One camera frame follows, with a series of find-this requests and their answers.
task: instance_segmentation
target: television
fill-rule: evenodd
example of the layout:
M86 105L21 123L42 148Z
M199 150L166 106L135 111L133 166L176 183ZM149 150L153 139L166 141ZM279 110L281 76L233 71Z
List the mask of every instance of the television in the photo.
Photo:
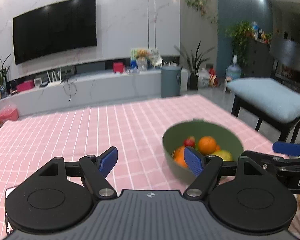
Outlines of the television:
M52 53L96 45L96 0L67 0L13 18L16 65Z

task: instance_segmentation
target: stool leg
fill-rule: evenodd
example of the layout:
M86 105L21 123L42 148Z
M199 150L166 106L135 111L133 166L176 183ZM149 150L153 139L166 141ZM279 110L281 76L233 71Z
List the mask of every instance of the stool leg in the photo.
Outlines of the stool leg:
M292 134L291 141L290 141L291 143L294 143L296 141L299 129L300 129L300 121L296 124L296 126L293 130L293 134Z
M232 106L232 111L231 114L234 116L238 117L240 111L240 98L235 96L234 101L233 101L233 106Z
M289 133L290 133L290 129L282 130L278 141L285 142L289 136Z
M256 129L255 129L256 131L258 131L260 129L261 123L262 123L262 119L259 118Z

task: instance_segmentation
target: blue cushion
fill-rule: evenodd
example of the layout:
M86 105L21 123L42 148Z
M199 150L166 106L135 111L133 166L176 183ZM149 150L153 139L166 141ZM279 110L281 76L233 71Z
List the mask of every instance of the blue cushion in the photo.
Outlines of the blue cushion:
M300 117L300 94L271 78L240 78L227 88L281 123Z

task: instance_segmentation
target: black circular joint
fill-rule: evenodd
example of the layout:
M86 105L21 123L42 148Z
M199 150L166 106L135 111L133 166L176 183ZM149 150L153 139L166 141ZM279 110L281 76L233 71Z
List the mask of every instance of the black circular joint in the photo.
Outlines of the black circular joint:
M67 181L25 181L7 197L5 209L14 229L27 233L56 233L82 221L93 200L84 187Z
M291 192L275 179L249 176L216 187L209 207L224 225L249 234L271 234L287 229L297 203Z
M34 208L50 209L60 206L65 198L66 196L62 191L45 188L32 192L28 197L28 202Z

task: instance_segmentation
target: trash can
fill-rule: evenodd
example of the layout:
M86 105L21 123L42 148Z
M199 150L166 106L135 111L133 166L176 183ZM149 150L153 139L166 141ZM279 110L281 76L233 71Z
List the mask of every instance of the trash can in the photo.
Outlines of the trash can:
M164 66L161 69L161 97L180 96L181 67Z

